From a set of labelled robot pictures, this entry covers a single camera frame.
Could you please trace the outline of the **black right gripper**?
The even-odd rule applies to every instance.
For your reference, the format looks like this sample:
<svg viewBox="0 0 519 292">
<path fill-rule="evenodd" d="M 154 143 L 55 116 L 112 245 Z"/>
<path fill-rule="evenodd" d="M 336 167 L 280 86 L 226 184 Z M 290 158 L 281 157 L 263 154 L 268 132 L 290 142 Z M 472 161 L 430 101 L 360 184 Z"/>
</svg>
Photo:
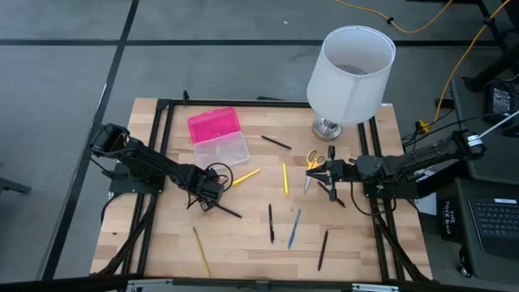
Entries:
<svg viewBox="0 0 519 292">
<path fill-rule="evenodd" d="M 314 168 L 306 171 L 306 174 L 322 183 L 326 183 L 329 187 L 329 199 L 337 200 L 337 182 L 356 182 L 358 178 L 355 165 L 348 164 L 344 160 L 336 160 L 336 149 L 334 146 L 328 146 L 328 159 L 322 164 L 316 165 Z"/>
</svg>

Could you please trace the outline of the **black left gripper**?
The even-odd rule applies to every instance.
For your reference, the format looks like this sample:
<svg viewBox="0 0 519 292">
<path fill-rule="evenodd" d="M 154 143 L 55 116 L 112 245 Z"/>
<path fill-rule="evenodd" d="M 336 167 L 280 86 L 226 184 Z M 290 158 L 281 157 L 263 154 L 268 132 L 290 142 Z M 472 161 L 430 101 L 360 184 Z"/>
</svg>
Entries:
<svg viewBox="0 0 519 292">
<path fill-rule="evenodd" d="M 225 186 L 217 181 L 206 179 L 198 192 L 199 196 L 205 198 L 199 203 L 199 206 L 204 212 L 207 212 L 215 207 L 215 202 L 218 202 L 225 190 Z"/>
</svg>

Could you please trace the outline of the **yellow handled scissors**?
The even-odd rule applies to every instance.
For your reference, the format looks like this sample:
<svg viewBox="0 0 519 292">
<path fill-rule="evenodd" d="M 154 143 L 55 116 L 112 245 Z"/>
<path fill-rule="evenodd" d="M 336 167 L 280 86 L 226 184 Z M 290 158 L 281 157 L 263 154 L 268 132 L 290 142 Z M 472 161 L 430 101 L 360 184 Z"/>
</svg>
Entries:
<svg viewBox="0 0 519 292">
<path fill-rule="evenodd" d="M 309 170 L 314 169 L 315 167 L 320 166 L 325 162 L 326 162 L 326 157 L 323 154 L 319 153 L 319 151 L 316 149 L 312 149 L 307 154 L 307 168 Z M 306 176 L 305 184 L 304 184 L 304 188 L 303 188 L 304 194 L 307 193 L 310 184 L 311 184 L 311 177 Z"/>
</svg>

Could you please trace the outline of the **orange pencil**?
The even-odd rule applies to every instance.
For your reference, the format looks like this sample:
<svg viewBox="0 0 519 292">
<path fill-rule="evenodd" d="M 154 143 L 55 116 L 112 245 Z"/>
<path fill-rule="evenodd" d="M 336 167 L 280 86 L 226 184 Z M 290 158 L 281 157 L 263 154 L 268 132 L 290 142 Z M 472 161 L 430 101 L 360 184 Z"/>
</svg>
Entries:
<svg viewBox="0 0 519 292">
<path fill-rule="evenodd" d="M 317 182 L 318 185 L 320 186 L 321 189 L 323 189 L 327 194 L 328 196 L 330 195 L 330 190 L 321 182 Z M 346 208 L 344 202 L 342 200 L 340 200 L 339 198 L 336 198 L 335 200 L 342 208 Z"/>
</svg>

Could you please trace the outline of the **yellow pencil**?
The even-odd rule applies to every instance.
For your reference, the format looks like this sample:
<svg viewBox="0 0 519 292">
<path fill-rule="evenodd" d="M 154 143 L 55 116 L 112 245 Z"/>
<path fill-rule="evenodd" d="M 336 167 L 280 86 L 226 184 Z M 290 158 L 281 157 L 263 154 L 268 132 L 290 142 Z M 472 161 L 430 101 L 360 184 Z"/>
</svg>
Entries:
<svg viewBox="0 0 519 292">
<path fill-rule="evenodd" d="M 208 276 L 211 277 L 212 274 L 211 274 L 210 268 L 208 266 L 208 262 L 207 262 L 206 256 L 204 254 L 204 249 L 202 247 L 202 244 L 201 244 L 201 241 L 200 241 L 200 238 L 199 238 L 199 233 L 198 233 L 198 231 L 197 231 L 197 229 L 195 227 L 192 227 L 192 231 L 193 231 L 193 234 L 195 236 L 196 245 L 198 247 L 198 250 L 199 250 L 199 253 L 200 253 L 200 257 L 201 257 L 202 263 L 204 265 L 204 269 L 205 269 L 206 273 L 208 274 Z"/>
</svg>

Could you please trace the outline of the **blue pen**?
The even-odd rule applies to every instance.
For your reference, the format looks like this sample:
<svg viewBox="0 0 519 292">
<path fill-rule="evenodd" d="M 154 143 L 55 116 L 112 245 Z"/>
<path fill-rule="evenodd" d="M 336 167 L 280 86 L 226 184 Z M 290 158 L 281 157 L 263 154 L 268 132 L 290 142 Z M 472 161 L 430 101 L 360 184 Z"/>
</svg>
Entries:
<svg viewBox="0 0 519 292">
<path fill-rule="evenodd" d="M 296 213 L 296 217 L 295 217 L 295 220 L 294 220 L 294 225 L 293 225 L 293 228 L 292 228 L 292 231 L 291 231 L 291 234 L 290 234 L 290 237 L 289 237 L 289 241 L 288 241 L 288 244 L 287 244 L 287 249 L 290 250 L 292 245 L 293 245 L 293 242 L 294 242 L 294 238 L 295 238 L 295 235 L 296 235 L 296 230 L 297 230 L 297 227 L 298 227 L 298 223 L 299 223 L 299 220 L 300 220 L 300 217 L 301 217 L 301 213 L 302 213 L 302 210 L 299 209 Z"/>
</svg>

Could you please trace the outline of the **dark brown pen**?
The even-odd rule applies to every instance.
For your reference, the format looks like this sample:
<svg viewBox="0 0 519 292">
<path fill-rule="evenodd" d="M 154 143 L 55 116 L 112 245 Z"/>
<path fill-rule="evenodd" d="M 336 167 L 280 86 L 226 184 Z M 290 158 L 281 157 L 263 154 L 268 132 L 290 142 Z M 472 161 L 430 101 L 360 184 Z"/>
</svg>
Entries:
<svg viewBox="0 0 519 292">
<path fill-rule="evenodd" d="M 322 242 L 322 247 L 321 247 L 321 250 L 320 250 L 320 257 L 319 257 L 319 261 L 318 261 L 318 266 L 317 266 L 317 270 L 320 271 L 322 269 L 322 265 L 323 265 L 323 261 L 324 261 L 324 255 L 325 255 L 325 250 L 326 250 L 326 246 L 327 246 L 327 242 L 328 242 L 328 230 L 325 231 L 324 233 L 324 239 L 323 239 L 323 242 Z"/>
</svg>

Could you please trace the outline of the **clear supply box pink lid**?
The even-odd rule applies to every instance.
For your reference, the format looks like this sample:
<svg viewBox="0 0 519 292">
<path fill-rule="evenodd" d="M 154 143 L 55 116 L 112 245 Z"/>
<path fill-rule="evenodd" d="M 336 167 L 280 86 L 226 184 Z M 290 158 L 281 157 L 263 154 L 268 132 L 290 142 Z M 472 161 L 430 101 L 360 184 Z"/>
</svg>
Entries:
<svg viewBox="0 0 519 292">
<path fill-rule="evenodd" d="M 187 119 L 187 126 L 197 165 L 213 163 L 228 166 L 250 159 L 245 136 L 233 107 L 215 109 Z"/>
</svg>

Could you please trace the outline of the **black power supply with label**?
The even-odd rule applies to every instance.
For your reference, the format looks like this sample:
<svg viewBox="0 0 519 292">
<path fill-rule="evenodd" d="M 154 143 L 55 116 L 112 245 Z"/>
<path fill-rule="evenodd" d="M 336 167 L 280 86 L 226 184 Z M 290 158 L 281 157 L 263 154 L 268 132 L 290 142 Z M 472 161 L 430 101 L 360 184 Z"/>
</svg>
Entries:
<svg viewBox="0 0 519 292">
<path fill-rule="evenodd" d="M 501 122 L 518 107 L 519 92 L 515 87 L 502 80 L 493 80 L 485 90 L 483 99 L 483 120 L 491 124 Z"/>
</svg>

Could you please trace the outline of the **white shade silver table lamp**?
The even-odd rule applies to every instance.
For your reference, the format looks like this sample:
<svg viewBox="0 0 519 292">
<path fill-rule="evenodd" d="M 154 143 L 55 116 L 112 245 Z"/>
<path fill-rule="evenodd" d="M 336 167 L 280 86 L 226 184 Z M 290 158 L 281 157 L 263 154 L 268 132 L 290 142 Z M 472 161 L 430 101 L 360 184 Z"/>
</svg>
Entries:
<svg viewBox="0 0 519 292">
<path fill-rule="evenodd" d="M 375 116 L 396 53 L 388 36 L 366 26 L 337 28 L 325 37 L 307 85 L 316 138 L 335 140 L 344 126 Z"/>
</svg>

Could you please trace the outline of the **black tote bag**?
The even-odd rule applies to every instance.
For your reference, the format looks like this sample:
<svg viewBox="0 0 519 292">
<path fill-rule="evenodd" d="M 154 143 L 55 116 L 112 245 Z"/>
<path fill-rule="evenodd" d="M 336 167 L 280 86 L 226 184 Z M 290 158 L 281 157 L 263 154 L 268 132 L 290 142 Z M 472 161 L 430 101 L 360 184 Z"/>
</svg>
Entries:
<svg viewBox="0 0 519 292">
<path fill-rule="evenodd" d="M 452 243 L 464 242 L 461 208 L 458 199 L 441 200 L 438 204 L 441 238 Z"/>
</svg>

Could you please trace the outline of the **black caster wheel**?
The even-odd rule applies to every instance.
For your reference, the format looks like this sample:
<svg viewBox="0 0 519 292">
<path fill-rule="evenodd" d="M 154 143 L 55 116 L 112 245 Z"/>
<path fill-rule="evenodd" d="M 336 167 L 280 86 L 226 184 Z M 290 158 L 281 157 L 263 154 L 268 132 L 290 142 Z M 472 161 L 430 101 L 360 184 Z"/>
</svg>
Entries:
<svg viewBox="0 0 519 292">
<path fill-rule="evenodd" d="M 461 248 L 458 252 L 459 264 L 460 266 L 457 268 L 457 271 L 463 276 L 470 278 L 472 277 L 473 270 L 471 268 L 469 252 L 467 250 L 467 246 L 465 244 L 461 245 Z"/>
</svg>

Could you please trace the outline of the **black laptop keyboard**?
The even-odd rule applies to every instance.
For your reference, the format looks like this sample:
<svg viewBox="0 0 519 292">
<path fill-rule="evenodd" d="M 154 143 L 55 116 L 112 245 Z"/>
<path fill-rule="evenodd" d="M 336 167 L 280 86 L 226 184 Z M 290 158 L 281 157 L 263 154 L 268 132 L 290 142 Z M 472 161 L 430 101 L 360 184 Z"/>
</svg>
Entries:
<svg viewBox="0 0 519 292">
<path fill-rule="evenodd" d="M 519 260 L 519 200 L 470 199 L 469 206 L 483 251 Z"/>
</svg>

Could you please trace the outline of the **black stand legs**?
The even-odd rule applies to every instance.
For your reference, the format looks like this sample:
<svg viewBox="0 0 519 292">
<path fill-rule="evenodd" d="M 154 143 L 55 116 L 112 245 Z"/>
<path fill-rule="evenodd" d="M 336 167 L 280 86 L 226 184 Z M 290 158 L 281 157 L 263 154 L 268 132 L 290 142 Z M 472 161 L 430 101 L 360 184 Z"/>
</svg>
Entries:
<svg viewBox="0 0 519 292">
<path fill-rule="evenodd" d="M 512 28 L 500 31 L 483 0 L 466 0 L 478 6 L 483 15 L 483 27 L 489 28 L 494 44 L 501 50 L 501 55 L 488 67 L 474 77 L 464 77 L 465 86 L 473 92 L 483 90 L 492 80 L 506 70 L 519 74 L 519 0 L 512 0 L 504 6 L 511 20 Z"/>
</svg>

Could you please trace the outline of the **dark chair base leg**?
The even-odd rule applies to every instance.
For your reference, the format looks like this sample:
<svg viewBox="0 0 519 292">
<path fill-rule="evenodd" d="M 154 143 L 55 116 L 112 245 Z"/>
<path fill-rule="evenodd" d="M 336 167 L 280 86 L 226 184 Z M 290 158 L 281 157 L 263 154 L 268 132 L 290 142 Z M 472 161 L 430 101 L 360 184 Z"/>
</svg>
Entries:
<svg viewBox="0 0 519 292">
<path fill-rule="evenodd" d="M 13 191 L 20 195 L 28 195 L 31 190 L 32 188 L 29 186 L 0 176 L 0 195 L 4 191 Z"/>
</svg>

